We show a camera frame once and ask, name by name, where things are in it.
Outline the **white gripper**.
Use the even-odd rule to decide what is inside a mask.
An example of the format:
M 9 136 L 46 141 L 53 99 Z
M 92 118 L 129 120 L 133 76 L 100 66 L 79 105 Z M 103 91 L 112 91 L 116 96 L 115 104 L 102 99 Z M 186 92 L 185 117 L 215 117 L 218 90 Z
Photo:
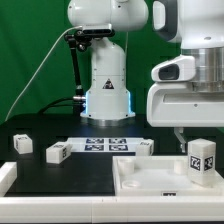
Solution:
M 146 113 L 153 127 L 175 127 L 185 153 L 183 127 L 224 127 L 224 93 L 193 92 L 188 82 L 156 83 L 149 89 Z

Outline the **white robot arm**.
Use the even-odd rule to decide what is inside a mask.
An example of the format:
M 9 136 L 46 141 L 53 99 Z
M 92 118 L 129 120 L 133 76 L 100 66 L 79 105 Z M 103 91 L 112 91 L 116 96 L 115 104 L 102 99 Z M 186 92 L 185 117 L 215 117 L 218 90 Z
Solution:
M 71 0 L 68 19 L 77 49 L 92 49 L 92 84 L 81 116 L 102 126 L 133 117 L 125 53 L 109 37 L 144 27 L 145 0 Z M 185 127 L 223 127 L 224 0 L 153 0 L 153 29 L 179 42 L 181 54 L 152 69 L 149 124 L 172 127 L 177 136 Z

